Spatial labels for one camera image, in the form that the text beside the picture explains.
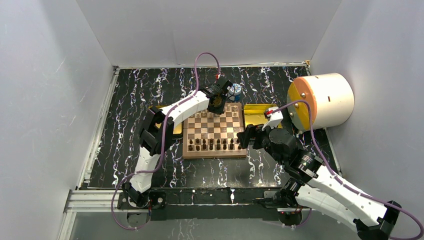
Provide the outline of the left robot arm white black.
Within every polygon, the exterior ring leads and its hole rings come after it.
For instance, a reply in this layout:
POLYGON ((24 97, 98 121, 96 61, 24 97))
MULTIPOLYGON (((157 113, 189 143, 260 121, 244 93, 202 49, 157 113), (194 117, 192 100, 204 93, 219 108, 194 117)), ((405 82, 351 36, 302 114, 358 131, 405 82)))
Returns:
POLYGON ((134 175, 124 183, 122 190, 137 208, 149 203, 148 191, 152 176, 162 165, 164 154, 173 142, 173 132, 177 125, 197 112, 207 110, 222 114, 227 94, 233 84, 220 77, 210 85, 203 85, 187 97, 161 109, 151 107, 141 124, 139 134, 139 155, 134 175))

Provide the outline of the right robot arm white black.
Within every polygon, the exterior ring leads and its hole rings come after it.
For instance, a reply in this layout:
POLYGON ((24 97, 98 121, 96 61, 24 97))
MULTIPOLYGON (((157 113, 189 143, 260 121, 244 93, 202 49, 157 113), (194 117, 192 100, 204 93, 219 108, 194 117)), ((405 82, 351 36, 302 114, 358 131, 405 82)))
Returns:
POLYGON ((336 174, 328 171, 321 158, 305 150, 286 129, 278 127, 283 115, 276 107, 268 108, 264 115, 267 123, 248 124, 243 132, 237 133, 237 139, 243 149, 254 140, 253 149, 264 149, 290 178, 280 192, 266 193, 256 203, 309 207, 350 227, 362 240, 389 239, 399 216, 399 204, 365 198, 358 189, 350 191, 346 183, 339 183, 336 174))

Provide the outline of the wooden chess board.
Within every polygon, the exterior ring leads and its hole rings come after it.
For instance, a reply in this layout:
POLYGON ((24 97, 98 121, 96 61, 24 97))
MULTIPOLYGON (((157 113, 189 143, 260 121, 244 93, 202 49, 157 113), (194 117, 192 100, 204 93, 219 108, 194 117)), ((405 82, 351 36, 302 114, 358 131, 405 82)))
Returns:
POLYGON ((200 117, 196 118, 196 113, 191 115, 183 122, 183 139, 182 139, 182 157, 184 159, 212 159, 212 158, 245 158, 247 150, 241 148, 237 133, 245 130, 244 115, 242 104, 239 102, 227 102, 225 104, 223 114, 213 114, 209 117, 209 111, 199 111, 200 117), (231 112, 227 111, 227 105, 231 106, 231 112), (233 106, 238 107, 237 117, 234 117, 233 106), (202 113, 206 113, 207 117, 202 117, 202 113), (203 139, 206 140, 207 148, 202 149, 203 139), (213 150, 210 150, 210 139, 213 139, 213 150), (220 139, 220 150, 216 150, 217 139, 220 139), (227 149, 223 150, 223 139, 226 139, 227 149), (229 149, 230 140, 233 139, 234 149, 229 149), (193 146, 193 150, 189 151, 189 146, 193 146), (196 151, 196 146, 200 146, 200 150, 196 151))

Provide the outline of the blue white small jar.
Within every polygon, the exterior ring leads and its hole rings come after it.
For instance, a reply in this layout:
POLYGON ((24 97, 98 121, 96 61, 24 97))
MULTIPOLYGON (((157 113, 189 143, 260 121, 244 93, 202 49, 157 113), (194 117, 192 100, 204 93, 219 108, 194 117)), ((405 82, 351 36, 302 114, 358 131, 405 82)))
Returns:
POLYGON ((231 90, 230 99, 233 102, 239 102, 242 94, 242 86, 240 84, 234 83, 231 90))

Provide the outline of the right gold tin tray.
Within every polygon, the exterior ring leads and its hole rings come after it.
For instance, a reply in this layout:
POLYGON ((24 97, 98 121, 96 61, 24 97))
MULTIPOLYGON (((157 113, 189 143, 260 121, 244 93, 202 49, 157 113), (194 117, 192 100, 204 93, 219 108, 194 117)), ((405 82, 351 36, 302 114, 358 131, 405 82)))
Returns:
POLYGON ((281 111, 269 113, 277 110, 276 104, 245 104, 243 107, 244 129, 248 129, 250 125, 255 126, 262 131, 268 126, 271 129, 282 128, 281 122, 284 117, 281 111))

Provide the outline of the white cylinder orange lid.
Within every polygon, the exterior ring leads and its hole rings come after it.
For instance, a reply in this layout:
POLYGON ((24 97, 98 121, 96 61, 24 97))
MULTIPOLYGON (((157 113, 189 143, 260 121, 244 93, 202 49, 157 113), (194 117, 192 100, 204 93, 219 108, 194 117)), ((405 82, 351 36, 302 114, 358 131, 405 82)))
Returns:
POLYGON ((304 100, 311 109, 312 128, 322 129, 343 124, 354 110, 354 94, 339 73, 300 76, 290 84, 286 101, 304 100))

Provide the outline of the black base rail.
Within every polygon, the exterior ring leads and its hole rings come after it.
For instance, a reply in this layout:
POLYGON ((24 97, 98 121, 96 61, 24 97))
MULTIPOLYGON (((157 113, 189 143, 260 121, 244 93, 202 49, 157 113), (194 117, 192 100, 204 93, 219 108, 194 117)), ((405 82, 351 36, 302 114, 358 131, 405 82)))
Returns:
POLYGON ((116 207, 145 212, 151 221, 259 219, 289 228, 311 216, 310 208, 283 196, 279 187, 152 188, 141 196, 123 190, 116 207))

